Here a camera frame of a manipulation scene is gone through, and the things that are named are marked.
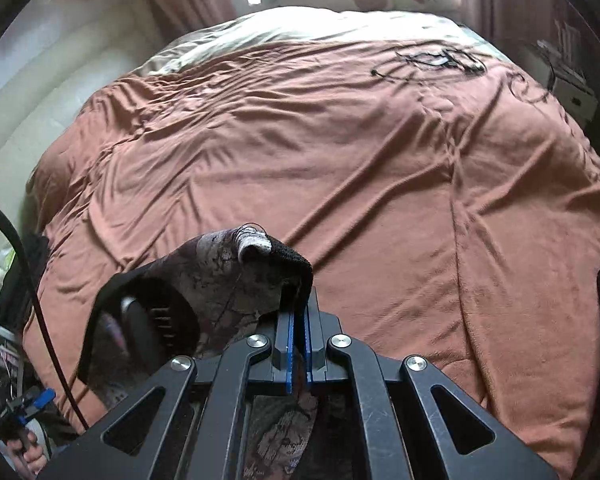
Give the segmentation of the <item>left hand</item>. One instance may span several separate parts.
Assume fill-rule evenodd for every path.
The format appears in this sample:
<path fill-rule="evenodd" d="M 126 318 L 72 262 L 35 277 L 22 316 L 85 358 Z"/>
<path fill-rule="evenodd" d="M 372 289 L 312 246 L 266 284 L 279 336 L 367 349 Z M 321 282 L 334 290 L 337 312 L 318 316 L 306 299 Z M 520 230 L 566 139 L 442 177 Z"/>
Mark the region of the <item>left hand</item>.
<path fill-rule="evenodd" d="M 23 429 L 18 437 L 6 441 L 7 454 L 23 479 L 35 479 L 48 464 L 48 458 L 38 437 L 29 429 Z"/>

